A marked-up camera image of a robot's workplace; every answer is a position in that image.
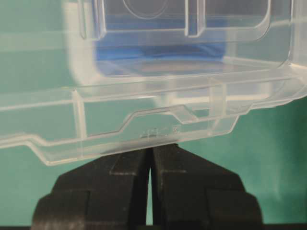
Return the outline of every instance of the transparent plastic box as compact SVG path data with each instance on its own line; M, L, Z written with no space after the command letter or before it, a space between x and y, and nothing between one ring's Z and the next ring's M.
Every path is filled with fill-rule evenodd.
M227 134L307 95L306 39L306 0L1 0L0 148L52 165Z

